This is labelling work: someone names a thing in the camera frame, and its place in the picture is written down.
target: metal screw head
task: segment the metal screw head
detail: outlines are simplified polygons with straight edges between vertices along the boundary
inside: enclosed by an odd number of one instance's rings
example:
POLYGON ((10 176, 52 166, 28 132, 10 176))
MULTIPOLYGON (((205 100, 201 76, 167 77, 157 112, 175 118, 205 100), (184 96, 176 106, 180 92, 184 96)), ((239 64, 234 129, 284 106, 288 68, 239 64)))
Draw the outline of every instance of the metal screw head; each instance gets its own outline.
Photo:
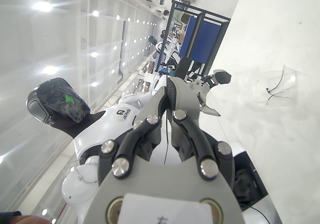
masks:
POLYGON ((142 120, 137 120, 137 121, 135 121, 134 122, 134 124, 133 124, 133 129, 136 129, 137 127, 139 127, 139 125, 142 123, 143 121, 142 120))
POLYGON ((231 147, 228 143, 220 141, 217 145, 218 151, 223 155, 231 154, 231 147))
POLYGON ((174 111, 173 115, 177 120, 184 120, 186 118, 186 113, 181 109, 174 111))
POLYGON ((146 119, 147 119, 147 122, 151 125, 157 124, 159 121, 159 118, 157 115, 154 115, 154 116, 149 115, 146 119))
POLYGON ((200 169, 204 176, 210 179, 217 177, 219 168, 217 163, 211 159, 205 159, 200 163, 200 169))
POLYGON ((129 170, 129 161, 126 158, 120 157, 113 162, 111 170, 114 176, 123 176, 129 170))
POLYGON ((115 144, 113 140, 107 140, 101 145, 101 151, 103 153, 110 153, 113 151, 115 144))

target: jarvis logo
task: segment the jarvis logo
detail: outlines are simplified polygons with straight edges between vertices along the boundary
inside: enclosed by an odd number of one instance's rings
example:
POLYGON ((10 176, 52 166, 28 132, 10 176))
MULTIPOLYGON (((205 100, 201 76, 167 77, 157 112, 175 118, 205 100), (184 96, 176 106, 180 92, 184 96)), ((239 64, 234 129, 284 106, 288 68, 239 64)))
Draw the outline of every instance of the jarvis logo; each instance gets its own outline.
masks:
POLYGON ((129 116, 131 109, 130 108, 122 108, 120 110, 117 111, 116 116, 114 117, 114 119, 118 120, 118 121, 125 121, 127 119, 127 117, 129 116))

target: blue partition panel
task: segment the blue partition panel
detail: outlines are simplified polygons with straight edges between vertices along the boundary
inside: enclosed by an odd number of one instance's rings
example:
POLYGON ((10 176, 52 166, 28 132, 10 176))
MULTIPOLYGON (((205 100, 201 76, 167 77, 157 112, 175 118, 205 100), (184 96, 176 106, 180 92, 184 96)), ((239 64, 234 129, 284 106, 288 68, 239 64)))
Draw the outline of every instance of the blue partition panel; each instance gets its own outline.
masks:
MULTIPOLYGON (((190 17, 188 26, 185 31, 186 33, 184 36, 184 40, 181 45, 181 50, 179 53, 180 57, 185 55, 185 52, 187 50, 186 48, 190 41, 192 30, 195 26, 195 23, 196 23, 196 18, 190 17)), ((203 21, 198 37, 195 41, 195 47, 191 54, 192 60, 199 63, 203 63, 203 64, 206 63, 209 57, 210 51, 213 47, 213 44, 217 38, 219 29, 220 29, 219 25, 216 25, 207 21, 203 21)))

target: desk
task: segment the desk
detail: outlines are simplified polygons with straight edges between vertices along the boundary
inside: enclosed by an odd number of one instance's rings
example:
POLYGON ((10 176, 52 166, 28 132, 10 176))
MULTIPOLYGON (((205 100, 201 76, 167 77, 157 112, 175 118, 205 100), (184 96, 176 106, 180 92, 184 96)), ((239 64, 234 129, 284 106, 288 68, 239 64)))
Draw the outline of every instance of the desk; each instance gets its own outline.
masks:
POLYGON ((210 94, 231 122, 283 224, 320 220, 319 61, 320 0, 239 0, 209 72, 232 74, 230 84, 210 94), (298 71, 297 104, 258 103, 259 76, 281 71, 283 65, 298 71))

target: green lightning bolt logo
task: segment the green lightning bolt logo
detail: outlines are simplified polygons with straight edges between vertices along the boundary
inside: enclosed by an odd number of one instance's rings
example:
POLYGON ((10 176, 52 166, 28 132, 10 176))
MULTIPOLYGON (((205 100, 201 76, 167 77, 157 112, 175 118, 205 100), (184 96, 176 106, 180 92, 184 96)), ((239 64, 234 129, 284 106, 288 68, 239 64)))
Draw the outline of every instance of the green lightning bolt logo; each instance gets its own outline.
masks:
POLYGON ((71 102, 72 104, 74 104, 74 100, 73 100, 73 97, 69 97, 67 94, 65 94, 65 102, 68 103, 68 102, 71 102))

